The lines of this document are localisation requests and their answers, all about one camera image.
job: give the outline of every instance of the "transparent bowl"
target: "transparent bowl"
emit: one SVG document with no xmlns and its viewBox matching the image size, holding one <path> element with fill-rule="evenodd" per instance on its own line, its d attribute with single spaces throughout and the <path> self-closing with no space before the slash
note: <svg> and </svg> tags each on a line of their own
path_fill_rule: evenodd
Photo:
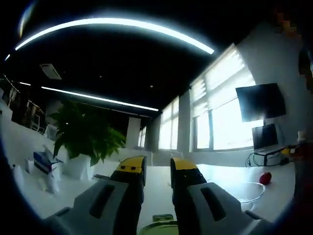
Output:
<svg viewBox="0 0 313 235">
<path fill-rule="evenodd" d="M 266 188 L 264 185 L 255 182 L 249 183 L 225 183 L 214 182 L 223 188 L 230 195 L 235 197 L 241 203 L 242 211 L 252 211 L 256 208 L 255 202 L 262 197 Z"/>
</svg>

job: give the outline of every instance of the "white table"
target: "white table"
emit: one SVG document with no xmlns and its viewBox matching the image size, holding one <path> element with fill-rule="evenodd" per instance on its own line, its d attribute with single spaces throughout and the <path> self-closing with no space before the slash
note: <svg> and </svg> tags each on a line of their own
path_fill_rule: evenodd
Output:
<svg viewBox="0 0 313 235">
<path fill-rule="evenodd" d="M 273 167 L 226 167 L 212 165 L 197 165 L 205 179 L 216 182 L 258 182 L 262 173 L 272 174 L 271 184 L 267 186 L 264 195 L 257 201 L 253 211 L 264 219 L 273 222 L 284 210 L 294 193 L 295 173 L 294 164 Z M 110 170 L 101 172 L 110 176 Z M 46 218 L 66 206 L 73 206 L 76 196 L 88 189 L 96 180 L 78 181 L 62 176 L 60 192 L 52 195 L 40 191 L 38 179 L 25 173 L 25 185 L 22 192 L 34 211 L 41 218 Z M 138 228 L 152 223 L 155 214 L 172 214 L 176 219 L 172 204 L 172 189 L 170 186 L 170 168 L 168 166 L 148 166 L 144 202 L 138 221 Z"/>
</svg>

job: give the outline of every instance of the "ceiling light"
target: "ceiling light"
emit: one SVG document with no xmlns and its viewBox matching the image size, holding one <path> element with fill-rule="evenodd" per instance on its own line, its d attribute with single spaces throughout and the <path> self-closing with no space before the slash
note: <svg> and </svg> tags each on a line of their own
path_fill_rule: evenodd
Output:
<svg viewBox="0 0 313 235">
<path fill-rule="evenodd" d="M 30 86 L 30 84 L 29 83 L 24 83 L 24 82 L 19 82 L 20 84 L 23 84 L 23 85 L 28 85 L 28 86 Z"/>
<path fill-rule="evenodd" d="M 111 99 L 104 99 L 104 98 L 91 96 L 91 95 L 87 95 L 87 94 L 79 94 L 79 93 L 75 93 L 75 92 L 68 92 L 68 91 L 58 90 L 58 89 L 49 88 L 49 87 L 41 87 L 41 88 L 42 89 L 46 89 L 46 90 L 50 90 L 50 91 L 55 91 L 55 92 L 62 92 L 62 93 L 66 93 L 66 94 L 73 94 L 73 95 L 77 95 L 77 96 L 85 97 L 85 98 L 89 98 L 89 99 L 101 100 L 101 101 L 104 101 L 104 102 L 109 102 L 109 103 L 114 103 L 114 104 L 122 104 L 122 105 L 126 105 L 126 106 L 132 106 L 132 107 L 140 108 L 140 109 L 147 109 L 147 110 L 152 110 L 152 111 L 158 111 L 158 109 L 154 109 L 154 108 L 149 108 L 149 107 L 136 105 L 136 104 L 124 103 L 124 102 L 111 100 Z"/>
<path fill-rule="evenodd" d="M 6 61 L 9 57 L 10 57 L 10 54 L 7 55 L 7 57 L 4 59 L 4 61 Z"/>
<path fill-rule="evenodd" d="M 27 43 L 33 41 L 36 38 L 39 38 L 45 34 L 48 34 L 50 32 L 62 29 L 62 28 L 67 28 L 67 27 L 72 27 L 72 26 L 77 26 L 77 25 L 85 25 L 85 24 L 119 24 L 119 25 L 127 25 L 127 26 L 134 26 L 134 27 L 139 27 L 139 28 L 144 28 L 148 30 L 152 30 L 155 32 L 163 33 L 169 36 L 172 36 L 174 38 L 180 39 L 184 42 L 187 42 L 189 44 L 194 45 L 195 47 L 198 47 L 201 50 L 204 50 L 205 52 L 212 54 L 214 50 L 205 44 L 187 36 L 182 33 L 179 33 L 177 31 L 174 31 L 169 28 L 162 27 L 160 25 L 156 25 L 153 23 L 147 23 L 143 21 L 136 21 L 136 20 L 130 20 L 130 19 L 121 19 L 121 18 L 92 18 L 92 19 L 84 19 L 84 20 L 78 20 L 78 21 L 71 21 L 67 23 L 62 23 L 56 26 L 53 26 L 51 28 L 47 28 L 32 37 L 26 39 L 22 43 L 20 43 L 15 50 L 20 49 L 21 47 L 25 46 Z"/>
</svg>

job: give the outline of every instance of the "television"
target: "television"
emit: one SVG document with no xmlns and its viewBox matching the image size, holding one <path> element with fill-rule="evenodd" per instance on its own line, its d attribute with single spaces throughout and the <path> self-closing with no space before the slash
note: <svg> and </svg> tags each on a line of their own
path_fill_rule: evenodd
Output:
<svg viewBox="0 0 313 235">
<path fill-rule="evenodd" d="M 286 114 L 285 100 L 277 83 L 239 87 L 236 92 L 244 122 Z"/>
</svg>

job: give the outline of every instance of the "window blinds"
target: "window blinds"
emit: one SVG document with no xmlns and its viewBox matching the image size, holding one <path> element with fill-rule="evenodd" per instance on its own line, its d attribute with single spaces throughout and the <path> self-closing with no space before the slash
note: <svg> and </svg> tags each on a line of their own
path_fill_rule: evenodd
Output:
<svg viewBox="0 0 313 235">
<path fill-rule="evenodd" d="M 232 45 L 192 84 L 193 116 L 213 110 L 234 100 L 237 87 L 255 85 L 241 54 Z"/>
</svg>

